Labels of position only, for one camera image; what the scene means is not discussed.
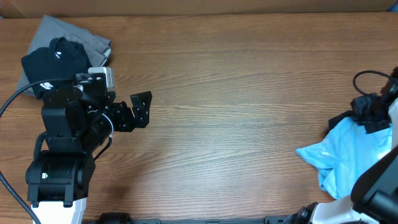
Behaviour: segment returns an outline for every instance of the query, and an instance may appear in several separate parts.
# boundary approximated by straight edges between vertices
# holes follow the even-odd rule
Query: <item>folded cloth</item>
[[[391,150],[392,128],[366,134],[350,117],[342,119],[326,138],[296,150],[318,169],[319,186],[333,198],[351,194],[357,179]]]
[[[63,22],[52,16],[44,15],[32,43],[28,49],[28,54],[39,47],[48,47],[50,41],[54,38],[65,37],[69,41],[83,44],[88,59],[93,67],[103,66],[111,53],[111,41],[93,35],[88,30]],[[17,90],[29,84],[25,71],[22,71],[21,78],[17,84]],[[26,95],[33,95],[33,90],[24,92]]]
[[[39,47],[23,57],[21,62],[31,83],[51,78],[73,79],[74,74],[87,73],[91,67],[84,46],[64,37],[51,40],[49,47]],[[36,98],[41,99],[46,91],[61,85],[72,84],[41,83],[33,86],[33,91]]]

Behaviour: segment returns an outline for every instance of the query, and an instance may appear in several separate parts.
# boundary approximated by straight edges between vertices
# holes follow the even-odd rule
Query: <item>wooden table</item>
[[[398,14],[65,19],[112,40],[117,101],[150,90],[150,124],[116,133],[96,163],[85,218],[259,218],[329,202],[295,149],[359,96],[353,75],[398,64]],[[0,102],[40,19],[0,21]],[[365,91],[385,79],[361,78]],[[44,130],[42,102],[20,96],[1,118],[0,169],[27,198],[25,172]],[[0,223],[30,223],[0,187]]]

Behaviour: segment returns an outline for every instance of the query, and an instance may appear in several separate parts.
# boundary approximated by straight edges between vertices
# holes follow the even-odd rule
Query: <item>gray cloth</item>
[[[52,16],[44,15],[36,34],[30,43],[27,54],[32,53],[39,47],[48,47],[50,41],[54,38],[65,37],[69,41],[83,44],[85,51],[93,67],[103,66],[111,53],[111,41],[91,34],[88,30],[80,28],[56,19]],[[22,70],[21,78],[17,84],[17,90],[29,84],[25,71]],[[26,95],[32,95],[33,90],[30,88],[24,92]]]

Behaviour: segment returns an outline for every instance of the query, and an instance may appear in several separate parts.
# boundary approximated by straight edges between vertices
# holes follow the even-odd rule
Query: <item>white logo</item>
[[[51,85],[49,82],[47,83],[40,83],[40,86],[45,88],[46,90],[51,90],[51,88],[53,88],[54,86]]]

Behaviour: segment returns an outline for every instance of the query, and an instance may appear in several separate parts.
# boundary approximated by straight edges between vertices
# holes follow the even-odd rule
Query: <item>wire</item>
[[[5,104],[1,107],[0,109],[0,117],[2,114],[5,112],[7,107],[10,105],[10,103],[21,93],[23,93],[25,90],[31,88],[32,86],[39,85],[41,83],[46,83],[46,82],[65,82],[65,81],[72,81],[71,79],[64,79],[64,78],[53,78],[49,80],[43,80],[39,82],[34,82],[29,85],[26,85],[22,87],[20,90],[16,91],[6,102]],[[40,220],[37,218],[36,214],[33,212],[33,210],[23,201],[23,199],[18,195],[18,193],[11,187],[11,185],[7,182],[6,178],[3,176],[3,174],[0,171],[0,181],[2,184],[6,187],[6,189],[10,192],[10,194],[17,200],[17,202],[24,208],[24,210],[32,217],[33,221],[36,224],[41,224]]]
[[[387,75],[387,74],[385,74],[385,73],[378,72],[378,71],[374,71],[374,70],[362,71],[362,72],[359,72],[358,74],[356,74],[356,75],[354,76],[354,79],[353,79],[354,88],[356,89],[356,91],[360,92],[362,95],[369,95],[369,93],[365,93],[364,91],[362,91],[362,90],[360,90],[360,89],[358,88],[358,86],[356,85],[356,79],[357,79],[360,75],[365,74],[365,73],[373,73],[373,74],[381,75],[381,76],[383,76],[383,77],[388,78],[390,81],[395,82],[396,84],[398,84],[398,80],[397,80],[396,78],[392,78],[390,75]]]
[[[112,137],[110,136],[108,138],[107,145],[102,150],[100,150],[100,152],[95,156],[94,161],[97,160],[100,157],[100,155],[102,155],[102,153],[104,153],[111,145],[112,145]]]

